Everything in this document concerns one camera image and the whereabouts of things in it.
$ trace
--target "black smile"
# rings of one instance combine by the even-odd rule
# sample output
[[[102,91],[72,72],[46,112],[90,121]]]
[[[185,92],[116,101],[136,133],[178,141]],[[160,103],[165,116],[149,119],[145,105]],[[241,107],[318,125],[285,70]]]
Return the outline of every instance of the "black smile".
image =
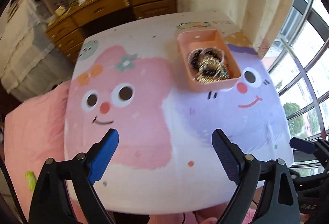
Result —
[[[92,121],[92,124],[96,123],[98,125],[109,125],[109,124],[112,124],[113,122],[114,122],[114,120],[113,121],[108,121],[108,122],[101,122],[101,121],[98,121],[97,116],[95,116],[94,120]]]

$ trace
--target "blue gripper pad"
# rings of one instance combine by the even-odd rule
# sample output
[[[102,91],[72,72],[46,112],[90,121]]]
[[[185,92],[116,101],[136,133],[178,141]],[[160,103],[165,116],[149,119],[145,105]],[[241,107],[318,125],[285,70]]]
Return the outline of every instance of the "blue gripper pad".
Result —
[[[93,185],[95,181],[99,181],[102,178],[118,144],[119,134],[116,130],[113,130],[101,150],[99,150],[98,154],[90,164],[88,180],[91,185]]]
[[[292,138],[289,144],[291,148],[309,155],[315,153],[316,151],[314,143],[299,138]]]
[[[236,144],[230,142],[221,129],[213,132],[212,143],[229,180],[239,185],[240,172],[244,169],[243,152]]]

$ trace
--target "green cartoon face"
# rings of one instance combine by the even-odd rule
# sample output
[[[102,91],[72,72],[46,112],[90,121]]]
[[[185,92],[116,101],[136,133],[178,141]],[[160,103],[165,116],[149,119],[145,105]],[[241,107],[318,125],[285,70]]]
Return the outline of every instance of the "green cartoon face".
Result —
[[[98,41],[89,41],[83,44],[81,51],[79,53],[78,61],[86,60],[92,56],[98,48]]]

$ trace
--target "red nose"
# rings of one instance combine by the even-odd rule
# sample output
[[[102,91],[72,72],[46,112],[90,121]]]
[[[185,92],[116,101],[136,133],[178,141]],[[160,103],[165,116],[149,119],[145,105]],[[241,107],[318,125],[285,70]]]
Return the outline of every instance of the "red nose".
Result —
[[[239,82],[236,85],[236,88],[239,91],[239,93],[246,93],[248,90],[247,85],[245,85],[243,82]]]
[[[101,114],[107,114],[110,108],[111,108],[110,103],[104,102],[101,104],[99,111],[101,112]]]

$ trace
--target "teal flower print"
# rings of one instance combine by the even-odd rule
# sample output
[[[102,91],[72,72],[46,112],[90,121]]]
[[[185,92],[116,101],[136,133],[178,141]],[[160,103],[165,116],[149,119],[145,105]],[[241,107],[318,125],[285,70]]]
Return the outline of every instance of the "teal flower print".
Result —
[[[116,64],[116,69],[119,69],[119,72],[122,73],[126,69],[134,69],[135,65],[133,61],[137,58],[137,54],[133,55],[124,55],[121,58],[121,62]]]

